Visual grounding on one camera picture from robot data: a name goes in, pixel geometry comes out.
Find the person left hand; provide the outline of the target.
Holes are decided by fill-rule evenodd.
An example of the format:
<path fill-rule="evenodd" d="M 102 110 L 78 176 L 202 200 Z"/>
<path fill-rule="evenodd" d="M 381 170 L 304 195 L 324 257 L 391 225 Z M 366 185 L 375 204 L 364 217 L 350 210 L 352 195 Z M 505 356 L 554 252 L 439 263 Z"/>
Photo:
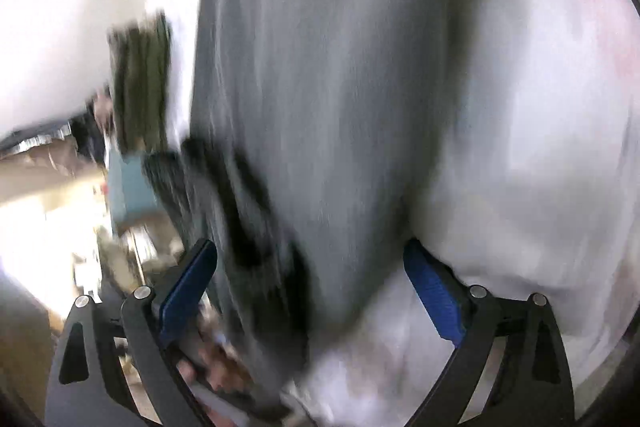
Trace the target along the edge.
<path fill-rule="evenodd" d="M 213 391 L 247 391 L 252 379 L 238 360 L 230 357 L 218 343 L 216 326 L 215 320 L 198 314 L 179 343 L 182 357 L 176 364 L 178 372 L 188 384 L 204 379 Z"/>

